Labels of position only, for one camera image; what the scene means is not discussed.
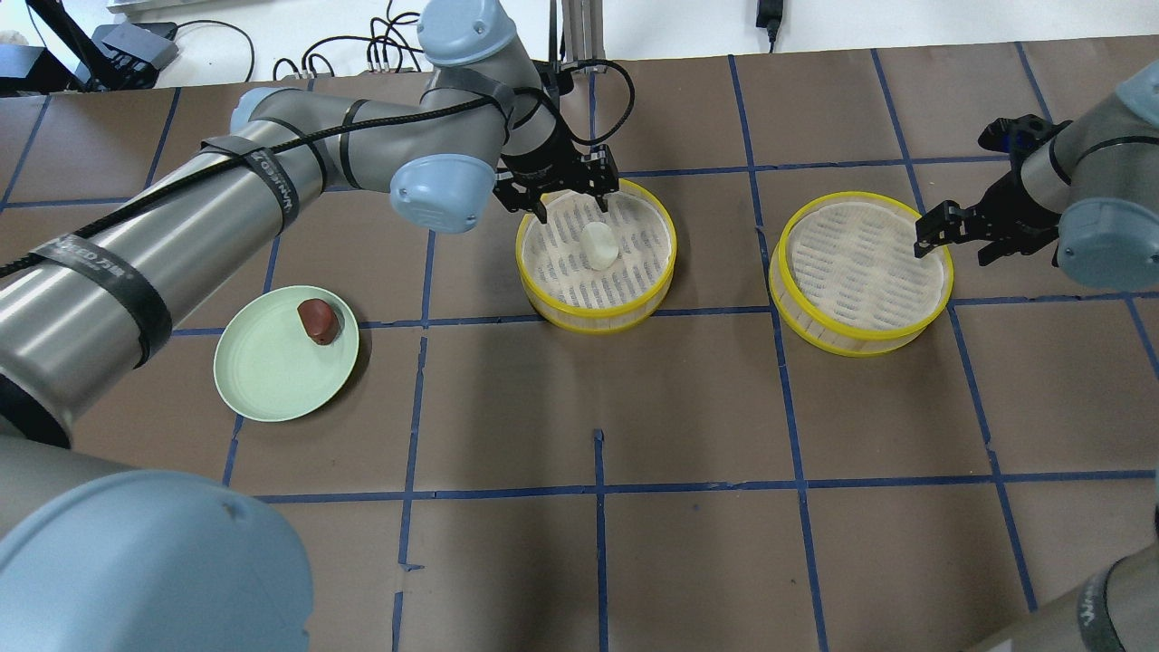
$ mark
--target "black plug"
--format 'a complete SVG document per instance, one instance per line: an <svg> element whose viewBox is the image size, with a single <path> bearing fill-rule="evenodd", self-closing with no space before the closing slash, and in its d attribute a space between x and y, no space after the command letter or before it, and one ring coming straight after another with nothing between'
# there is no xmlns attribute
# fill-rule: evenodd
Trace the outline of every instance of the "black plug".
<svg viewBox="0 0 1159 652"><path fill-rule="evenodd" d="M757 0L757 27L768 32L768 51L773 51L777 32L785 19L785 0Z"/></svg>

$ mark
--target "white wall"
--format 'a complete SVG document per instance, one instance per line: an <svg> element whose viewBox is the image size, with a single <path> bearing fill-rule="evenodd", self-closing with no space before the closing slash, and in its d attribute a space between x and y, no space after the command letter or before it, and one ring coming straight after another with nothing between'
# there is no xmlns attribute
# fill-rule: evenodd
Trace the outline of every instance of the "white wall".
<svg viewBox="0 0 1159 652"><path fill-rule="evenodd" d="M395 12L418 10L425 0L395 0ZM546 0L504 0L534 57L547 54ZM753 25L756 0L605 0L605 46L620 59L705 57L767 50ZM66 0L75 20L92 31L119 22L104 0ZM315 41L336 34L367 35L370 17L385 0L210 0L133 16L139 21L217 19L247 30L257 45L257 80L269 80L278 57L298 59ZM37 42L22 0L0 0L0 29L17 29ZM1159 34L1159 0L786 0L778 51L890 47L1086 36ZM50 47L70 65L75 59L51 34ZM219 27L190 27L178 37L182 53L161 86L241 80L246 42ZM321 50L338 74L365 69L364 44L327 44Z"/></svg>

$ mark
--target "yellow basket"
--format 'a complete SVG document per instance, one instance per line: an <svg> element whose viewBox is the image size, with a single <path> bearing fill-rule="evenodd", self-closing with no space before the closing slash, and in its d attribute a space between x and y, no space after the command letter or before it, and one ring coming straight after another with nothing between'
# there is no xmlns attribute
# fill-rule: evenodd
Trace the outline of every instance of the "yellow basket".
<svg viewBox="0 0 1159 652"><path fill-rule="evenodd" d="M949 301L945 247L913 257L910 206L873 192L834 192L804 205L781 232L768 288L808 343L852 358L913 342Z"/></svg>
<svg viewBox="0 0 1159 652"><path fill-rule="evenodd" d="M547 225L525 215L515 244L519 278L535 310L559 328L584 335L618 334L655 312L676 266L676 227L659 199L626 180L607 196L607 214L588 195L566 191L547 199ZM620 240L615 261L598 272L580 248L578 232L592 221L608 222ZM556 261L560 252L566 255ZM566 274L575 274L577 283L585 279L578 285L582 294L564 286ZM598 281L591 281L593 276Z"/></svg>

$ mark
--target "round plate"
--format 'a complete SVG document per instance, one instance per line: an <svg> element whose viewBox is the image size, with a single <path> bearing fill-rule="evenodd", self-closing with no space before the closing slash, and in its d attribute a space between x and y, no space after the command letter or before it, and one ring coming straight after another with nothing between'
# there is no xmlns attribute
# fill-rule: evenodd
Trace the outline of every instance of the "round plate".
<svg viewBox="0 0 1159 652"><path fill-rule="evenodd" d="M319 298L338 315L338 337L326 346L306 336L298 303ZM226 325L213 356L221 401L246 419L287 422L330 401L358 358L358 321L333 292L291 285L263 294Z"/></svg>

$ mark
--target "light blue joint cap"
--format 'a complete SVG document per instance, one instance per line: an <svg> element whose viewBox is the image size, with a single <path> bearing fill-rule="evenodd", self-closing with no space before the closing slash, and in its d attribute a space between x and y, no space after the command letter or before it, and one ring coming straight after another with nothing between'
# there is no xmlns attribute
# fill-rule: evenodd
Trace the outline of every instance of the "light blue joint cap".
<svg viewBox="0 0 1159 652"><path fill-rule="evenodd" d="M249 122L250 117L253 117L254 111L257 110L257 104L261 104L262 100L283 90L293 90L293 88L282 86L277 88L265 87L247 90L246 94L238 100L238 108L235 108L233 113L229 115L229 133L234 133L242 126L246 126L246 123Z"/></svg>
<svg viewBox="0 0 1159 652"><path fill-rule="evenodd" d="M0 540L0 650L306 652L306 550L269 505L205 478L125 471Z"/></svg>
<svg viewBox="0 0 1159 652"><path fill-rule="evenodd" d="M1113 197L1073 204L1058 222L1058 265L1091 287L1128 292L1159 283L1159 214Z"/></svg>
<svg viewBox="0 0 1159 652"><path fill-rule="evenodd" d="M498 0L431 0L417 29L427 60L443 67L486 59L516 37Z"/></svg>
<svg viewBox="0 0 1159 652"><path fill-rule="evenodd" d="M1115 94L1135 115L1159 129L1159 60L1120 83Z"/></svg>
<svg viewBox="0 0 1159 652"><path fill-rule="evenodd" d="M391 205L418 226L440 233L475 227L495 188L491 166L465 154L431 154L399 168Z"/></svg>

